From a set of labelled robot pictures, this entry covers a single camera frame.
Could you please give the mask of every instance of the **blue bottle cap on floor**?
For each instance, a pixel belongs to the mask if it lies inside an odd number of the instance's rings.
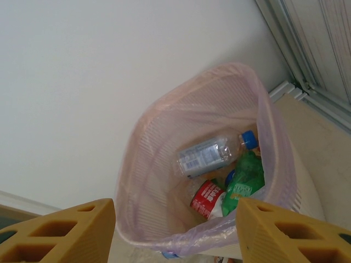
[[[241,136],[248,150],[252,150],[258,147],[258,141],[256,140],[252,130],[244,132],[241,134]]]
[[[232,181],[233,177],[235,174],[235,170],[231,171],[228,175],[227,178],[225,178],[225,187],[228,187],[229,183]]]

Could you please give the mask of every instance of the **trash bin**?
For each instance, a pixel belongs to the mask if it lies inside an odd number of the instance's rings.
[[[173,176],[172,159],[184,143],[199,136],[227,127],[244,132],[252,125],[257,126],[265,176],[265,186],[253,198],[322,219],[314,185],[266,89],[248,66],[230,63],[158,99],[136,124],[115,198],[121,237],[137,247],[179,256],[241,258],[236,211],[199,224],[190,212],[176,208],[174,200],[182,193],[174,189],[189,179]]]

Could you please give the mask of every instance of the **white wall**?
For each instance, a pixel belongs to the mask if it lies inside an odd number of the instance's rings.
[[[0,190],[59,208],[112,197],[138,117],[197,73],[288,78],[254,0],[2,0],[0,24]]]

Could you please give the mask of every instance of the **red label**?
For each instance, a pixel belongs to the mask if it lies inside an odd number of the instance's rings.
[[[208,219],[217,199],[223,192],[213,182],[206,181],[195,194],[190,207]]]

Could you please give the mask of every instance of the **green plastic bottle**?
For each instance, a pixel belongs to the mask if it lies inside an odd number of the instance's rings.
[[[248,197],[264,186],[261,158],[254,152],[245,152],[237,161],[235,176],[229,183],[222,203],[223,216],[232,212],[240,197]]]

